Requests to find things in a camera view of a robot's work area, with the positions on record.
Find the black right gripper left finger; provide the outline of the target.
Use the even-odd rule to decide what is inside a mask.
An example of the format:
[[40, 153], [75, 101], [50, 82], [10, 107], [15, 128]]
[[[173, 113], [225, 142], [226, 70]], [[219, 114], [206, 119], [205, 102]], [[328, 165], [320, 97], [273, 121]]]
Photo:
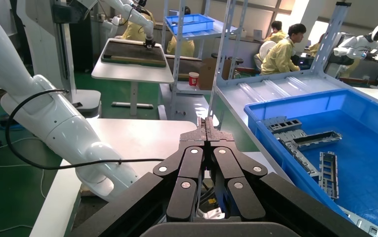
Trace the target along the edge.
[[180, 135], [178, 150], [153, 168], [171, 191], [166, 209], [168, 222], [192, 222], [197, 215], [206, 141], [205, 120], [198, 117], [197, 128]]

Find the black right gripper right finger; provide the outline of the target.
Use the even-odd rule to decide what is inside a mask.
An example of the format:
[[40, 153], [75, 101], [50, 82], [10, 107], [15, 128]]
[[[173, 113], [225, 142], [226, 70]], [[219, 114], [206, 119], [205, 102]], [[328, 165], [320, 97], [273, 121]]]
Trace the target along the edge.
[[266, 212], [256, 195], [257, 183], [268, 174], [265, 165], [240, 152], [232, 134], [214, 128], [207, 118], [207, 144], [215, 197], [226, 218], [261, 221]]

